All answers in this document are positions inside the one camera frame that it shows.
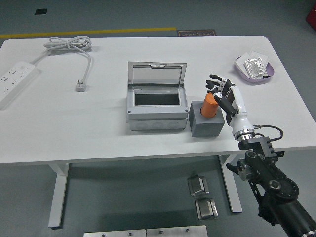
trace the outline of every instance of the power plug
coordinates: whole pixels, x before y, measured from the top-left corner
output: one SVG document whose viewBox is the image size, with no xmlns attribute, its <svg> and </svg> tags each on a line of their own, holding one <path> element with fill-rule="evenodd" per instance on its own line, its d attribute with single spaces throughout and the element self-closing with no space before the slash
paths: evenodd
<svg viewBox="0 0 316 237">
<path fill-rule="evenodd" d="M 17 62 L 0 78 L 0 110 L 2 110 L 35 76 L 35 65 Z"/>
<path fill-rule="evenodd" d="M 85 92 L 85 90 L 87 89 L 87 86 L 85 83 L 81 82 L 78 80 L 78 83 L 76 85 L 76 91 L 77 92 Z"/>
</svg>

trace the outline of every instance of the orange cup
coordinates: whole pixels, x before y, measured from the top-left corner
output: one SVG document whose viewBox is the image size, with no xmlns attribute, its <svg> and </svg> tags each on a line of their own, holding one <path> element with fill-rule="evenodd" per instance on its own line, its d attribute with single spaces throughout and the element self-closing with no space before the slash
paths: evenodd
<svg viewBox="0 0 316 237">
<path fill-rule="evenodd" d="M 218 104 L 212 93 L 207 93 L 201 108 L 201 114 L 206 118 L 213 118 L 216 115 Z"/>
</svg>

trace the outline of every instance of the black cable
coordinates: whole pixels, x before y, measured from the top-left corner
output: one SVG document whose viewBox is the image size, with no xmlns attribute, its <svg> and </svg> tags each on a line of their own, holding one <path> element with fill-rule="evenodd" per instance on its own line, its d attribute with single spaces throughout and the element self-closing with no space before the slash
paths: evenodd
<svg viewBox="0 0 316 237">
<path fill-rule="evenodd" d="M 257 136 L 257 135 L 262 136 L 262 137 L 265 136 L 265 135 L 263 135 L 263 134 L 261 134 L 261 133 L 255 133 L 255 136 Z"/>
<path fill-rule="evenodd" d="M 282 131 L 280 128 L 276 127 L 276 126 L 272 126 L 272 125 L 254 125 L 254 126 L 253 126 L 254 129 L 258 129 L 258 128 L 260 129 L 260 128 L 262 128 L 262 127 L 274 128 L 274 129 L 276 129 L 276 130 L 278 130 L 278 131 L 280 132 L 280 136 L 279 136 L 279 137 L 270 139 L 268 142 L 275 142 L 275 141 L 277 141 L 277 140 L 282 139 L 282 137 L 283 137 L 283 131 Z"/>
</svg>

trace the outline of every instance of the silver metal part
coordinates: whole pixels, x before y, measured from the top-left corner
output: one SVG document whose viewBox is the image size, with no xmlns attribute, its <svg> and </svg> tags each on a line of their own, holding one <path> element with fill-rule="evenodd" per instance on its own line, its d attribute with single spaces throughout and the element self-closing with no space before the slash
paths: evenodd
<svg viewBox="0 0 316 237">
<path fill-rule="evenodd" d="M 192 176 L 188 178 L 188 184 L 192 196 L 209 194 L 206 178 L 204 176 Z"/>
<path fill-rule="evenodd" d="M 250 180 L 252 178 L 251 168 L 246 163 L 245 159 L 239 159 L 237 162 L 237 167 L 238 167 L 238 175 L 243 181 Z"/>
<path fill-rule="evenodd" d="M 241 141 L 253 138 L 254 133 L 255 133 L 254 129 L 244 129 L 244 130 L 236 132 L 234 134 L 234 138 L 241 142 Z"/>
<path fill-rule="evenodd" d="M 206 226 L 148 229 L 147 237 L 207 237 Z"/>
<path fill-rule="evenodd" d="M 198 219 L 215 219 L 218 218 L 218 213 L 215 206 L 215 201 L 212 198 L 196 200 Z"/>
<path fill-rule="evenodd" d="M 270 180 L 269 186 L 271 189 L 279 190 L 281 188 L 281 183 L 277 180 Z"/>
<path fill-rule="evenodd" d="M 83 237 L 146 237 L 146 230 L 109 231 L 84 233 Z"/>
<path fill-rule="evenodd" d="M 231 211 L 232 213 L 240 213 L 242 212 L 242 207 L 240 204 L 239 195 L 235 184 L 235 179 L 233 173 L 226 168 L 226 164 L 232 162 L 235 157 L 235 154 L 218 156 L 219 161 L 221 163 L 222 173 L 225 181 Z"/>
<path fill-rule="evenodd" d="M 57 173 L 48 222 L 48 227 L 54 228 L 61 224 L 69 164 L 51 164 L 49 166 Z"/>
</svg>

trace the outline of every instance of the table leg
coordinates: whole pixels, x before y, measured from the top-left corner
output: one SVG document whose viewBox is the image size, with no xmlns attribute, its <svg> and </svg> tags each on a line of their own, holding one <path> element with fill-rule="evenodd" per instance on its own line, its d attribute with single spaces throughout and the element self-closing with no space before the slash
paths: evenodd
<svg viewBox="0 0 316 237">
<path fill-rule="evenodd" d="M 228 200 L 231 206 L 232 213 L 234 212 L 242 212 L 237 187 L 235 184 L 233 173 L 226 168 L 226 164 L 230 163 L 234 160 L 236 157 L 236 154 L 230 154 L 230 155 L 220 155 L 219 161 L 221 163 L 222 172 L 224 176 L 226 191 Z"/>
<path fill-rule="evenodd" d="M 50 164 L 49 166 L 57 173 L 48 222 L 48 227 L 54 228 L 60 227 L 61 223 L 69 164 Z"/>
</svg>

